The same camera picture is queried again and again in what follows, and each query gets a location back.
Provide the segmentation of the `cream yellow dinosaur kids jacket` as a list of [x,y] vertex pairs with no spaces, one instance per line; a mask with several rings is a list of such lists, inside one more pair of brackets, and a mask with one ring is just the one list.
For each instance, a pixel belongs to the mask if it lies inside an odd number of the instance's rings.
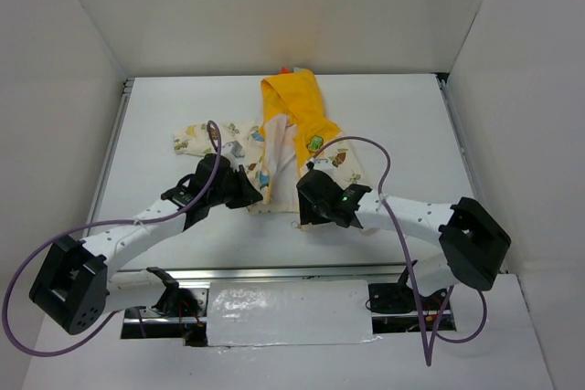
[[312,71],[283,69],[261,81],[262,115],[253,120],[218,124],[222,146],[238,141],[243,165],[263,200],[248,206],[252,215],[299,213],[296,184],[308,172],[307,161],[319,153],[333,180],[372,187],[343,130],[326,116],[324,99]]

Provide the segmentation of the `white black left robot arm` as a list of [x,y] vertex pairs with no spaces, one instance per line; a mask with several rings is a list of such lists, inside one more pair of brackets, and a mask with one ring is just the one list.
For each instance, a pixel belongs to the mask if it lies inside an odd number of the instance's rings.
[[261,192],[243,165],[207,154],[194,173],[180,179],[129,224],[76,240],[53,243],[29,291],[29,298],[70,335],[104,313],[149,307],[161,316],[177,311],[192,295],[164,269],[122,273],[127,263],[162,241],[205,219],[215,206],[229,209],[260,202]]

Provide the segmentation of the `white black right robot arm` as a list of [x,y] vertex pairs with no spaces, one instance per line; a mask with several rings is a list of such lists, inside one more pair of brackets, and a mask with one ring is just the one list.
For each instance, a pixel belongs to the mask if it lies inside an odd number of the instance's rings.
[[380,195],[362,184],[343,188],[318,170],[302,177],[297,192],[303,226],[384,229],[441,251],[414,263],[414,278],[399,284],[399,302],[408,309],[418,309],[432,294],[457,284],[491,290],[511,245],[510,236],[469,197],[456,204],[424,203]]

